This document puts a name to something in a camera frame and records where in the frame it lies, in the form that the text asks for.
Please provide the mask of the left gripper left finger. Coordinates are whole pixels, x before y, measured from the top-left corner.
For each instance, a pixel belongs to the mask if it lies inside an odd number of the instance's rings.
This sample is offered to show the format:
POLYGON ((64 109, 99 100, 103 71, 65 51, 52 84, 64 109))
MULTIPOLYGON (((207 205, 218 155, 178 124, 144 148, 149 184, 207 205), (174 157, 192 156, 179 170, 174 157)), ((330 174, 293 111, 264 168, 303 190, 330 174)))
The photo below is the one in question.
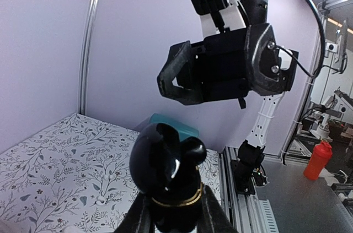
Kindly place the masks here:
POLYGON ((153 232, 153 222, 148 205, 149 200, 146 196, 137 196, 114 233, 153 232))

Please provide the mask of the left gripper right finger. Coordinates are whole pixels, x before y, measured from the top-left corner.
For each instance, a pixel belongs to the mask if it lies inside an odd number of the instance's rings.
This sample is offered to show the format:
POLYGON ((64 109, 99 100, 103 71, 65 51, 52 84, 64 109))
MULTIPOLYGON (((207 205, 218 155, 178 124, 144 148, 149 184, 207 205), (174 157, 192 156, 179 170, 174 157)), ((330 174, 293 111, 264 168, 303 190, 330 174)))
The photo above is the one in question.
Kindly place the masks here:
POLYGON ((197 220, 197 232, 225 233, 237 230, 228 220, 212 189, 203 185, 201 196, 201 214, 197 220))

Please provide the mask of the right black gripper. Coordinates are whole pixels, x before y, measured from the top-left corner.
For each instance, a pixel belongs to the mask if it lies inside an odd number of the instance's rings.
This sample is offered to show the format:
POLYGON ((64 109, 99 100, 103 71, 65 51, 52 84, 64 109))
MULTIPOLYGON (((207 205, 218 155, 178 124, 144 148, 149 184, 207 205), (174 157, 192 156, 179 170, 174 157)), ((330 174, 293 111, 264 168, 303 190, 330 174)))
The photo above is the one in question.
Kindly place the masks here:
POLYGON ((277 95, 291 90, 297 56, 278 48, 271 24, 255 24, 171 46, 157 85, 183 105, 277 95))

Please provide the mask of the black charging case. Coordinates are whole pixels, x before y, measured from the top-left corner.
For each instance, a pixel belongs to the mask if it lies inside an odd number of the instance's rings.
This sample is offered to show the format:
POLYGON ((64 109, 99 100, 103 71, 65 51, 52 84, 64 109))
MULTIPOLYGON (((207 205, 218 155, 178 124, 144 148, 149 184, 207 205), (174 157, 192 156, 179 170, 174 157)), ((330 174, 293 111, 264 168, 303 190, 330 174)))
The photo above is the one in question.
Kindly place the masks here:
POLYGON ((148 200, 160 232, 192 232, 201 213, 203 184, 199 165, 207 157, 197 137, 179 138, 165 123, 150 123, 138 135, 130 155, 133 182, 148 200))

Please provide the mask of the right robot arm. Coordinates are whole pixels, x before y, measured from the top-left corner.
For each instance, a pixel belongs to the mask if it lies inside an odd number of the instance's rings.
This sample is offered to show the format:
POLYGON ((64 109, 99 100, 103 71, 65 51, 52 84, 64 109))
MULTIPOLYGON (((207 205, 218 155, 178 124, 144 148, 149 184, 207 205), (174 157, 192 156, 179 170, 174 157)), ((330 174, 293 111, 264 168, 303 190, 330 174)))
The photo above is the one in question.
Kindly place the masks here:
POLYGON ((298 53, 277 44, 267 21, 268 0, 191 0, 200 16, 203 40, 171 46, 157 77, 162 96, 183 105, 236 99, 242 109, 250 91, 264 98, 255 125, 232 163, 237 193, 254 193, 268 126, 290 91, 298 53))

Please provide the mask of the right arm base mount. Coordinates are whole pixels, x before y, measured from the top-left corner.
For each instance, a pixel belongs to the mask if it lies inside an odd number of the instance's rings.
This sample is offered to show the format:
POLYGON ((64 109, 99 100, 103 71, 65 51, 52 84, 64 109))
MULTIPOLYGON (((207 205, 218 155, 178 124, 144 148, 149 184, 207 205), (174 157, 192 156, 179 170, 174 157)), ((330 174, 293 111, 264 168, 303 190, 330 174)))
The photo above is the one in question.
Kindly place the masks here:
POLYGON ((238 150, 237 160, 231 160, 232 177, 237 194, 255 194, 252 184, 253 172, 258 169, 264 160, 264 149, 254 147, 245 140, 238 150))

